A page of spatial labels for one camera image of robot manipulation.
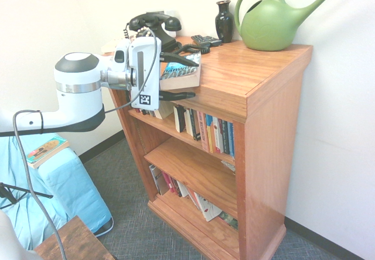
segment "bookshelf top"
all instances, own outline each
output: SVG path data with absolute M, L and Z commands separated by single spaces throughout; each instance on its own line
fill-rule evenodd
M 183 45 L 193 43 L 190 37 L 180 36 L 177 40 Z M 309 45 L 261 52 L 247 48 L 241 40 L 212 47 L 202 56 L 200 86 L 181 90 L 194 91 L 196 96 L 176 103 L 245 122 L 257 105 L 306 68 L 311 54 Z

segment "black baseboard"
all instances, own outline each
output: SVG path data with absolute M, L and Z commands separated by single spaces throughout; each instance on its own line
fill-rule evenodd
M 82 155 L 79 156 L 82 163 L 88 162 L 90 159 L 96 157 L 100 153 L 103 153 L 108 148 L 112 147 L 119 141 L 125 138 L 124 131 L 119 131 L 116 134 L 112 135 L 108 139 L 104 140 L 103 142 L 99 143 L 95 147 L 92 147 L 90 150 L 84 152 Z
M 334 242 L 327 240 L 325 237 L 322 237 L 321 235 L 311 231 L 310 229 L 307 229 L 306 227 L 298 224 L 297 222 L 289 219 L 288 217 L 285 218 L 284 222 L 288 230 L 295 232 L 302 238 L 306 239 L 307 241 L 313 243 L 314 245 L 318 246 L 319 248 L 325 250 L 326 252 L 332 254 L 333 256 L 341 260 L 364 260 L 363 258 L 346 250 L 340 245 L 337 245 Z
M 124 131 L 119 131 L 116 134 L 109 137 L 108 139 L 99 143 L 95 147 L 91 148 L 87 152 L 84 152 L 82 155 L 79 156 L 79 158 L 82 161 L 82 163 L 86 163 L 90 159 L 96 157 L 97 155 L 112 147 L 124 138 Z M 310 229 L 307 229 L 303 225 L 298 224 L 297 222 L 289 219 L 288 217 L 285 218 L 285 226 L 288 230 L 295 232 L 302 238 L 306 239 L 307 241 L 313 243 L 314 245 L 318 246 L 319 248 L 325 250 L 326 252 L 332 254 L 333 256 L 341 260 L 364 260 L 363 258 L 346 250 L 340 245 L 337 245 L 334 242 L 327 240 L 325 237 L 322 237 L 321 235 L 311 231 Z

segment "carpet floor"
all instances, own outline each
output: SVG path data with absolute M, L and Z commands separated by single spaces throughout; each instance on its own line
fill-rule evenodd
M 205 259 L 148 208 L 148 197 L 126 139 L 84 165 L 114 219 L 114 228 L 99 240 L 118 260 Z M 287 230 L 272 260 L 337 258 Z

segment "rotary telephone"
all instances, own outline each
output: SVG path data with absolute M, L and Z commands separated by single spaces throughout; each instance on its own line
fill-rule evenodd
M 181 23 L 179 19 L 161 13 L 146 13 L 134 17 L 129 22 L 129 30 L 137 32 L 143 27 L 149 27 L 151 30 L 153 30 L 155 36 L 161 40 L 162 51 L 171 52 L 173 49 L 177 48 L 177 41 L 163 30 L 163 23 L 165 24 L 165 29 L 171 32 L 181 30 Z
M 129 30 L 133 30 L 135 32 L 140 30 L 138 35 L 143 34 L 143 27 L 149 27 L 151 30 L 153 30 L 155 36 L 161 40 L 163 52 L 171 52 L 176 54 L 181 52 L 201 52 L 202 54 L 206 54 L 210 51 L 209 47 L 201 47 L 193 44 L 182 46 L 180 42 L 177 42 L 174 37 L 169 36 L 163 30 L 163 23 L 165 24 L 165 29 L 171 32 L 177 32 L 182 28 L 178 18 L 155 12 L 148 12 L 134 17 L 129 23 L 127 23 L 127 27 L 129 27 Z M 129 38 L 127 27 L 124 29 L 125 38 Z

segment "blue chair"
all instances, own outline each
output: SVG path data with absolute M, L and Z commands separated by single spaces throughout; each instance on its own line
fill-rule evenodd
M 43 145 L 56 134 L 25 135 L 21 142 L 25 153 Z M 15 137 L 0 138 L 0 182 L 28 189 L 25 167 Z M 66 148 L 55 154 L 37 169 L 29 167 L 34 191 L 53 195 L 39 197 L 59 229 L 74 216 L 79 216 L 96 236 L 113 227 L 111 213 L 91 181 L 78 156 Z M 23 192 L 12 190 L 16 199 Z M 10 202 L 0 197 L 0 207 Z M 47 219 L 30 194 L 18 203 L 3 209 L 12 221 L 16 235 L 25 249 L 37 247 L 53 234 Z

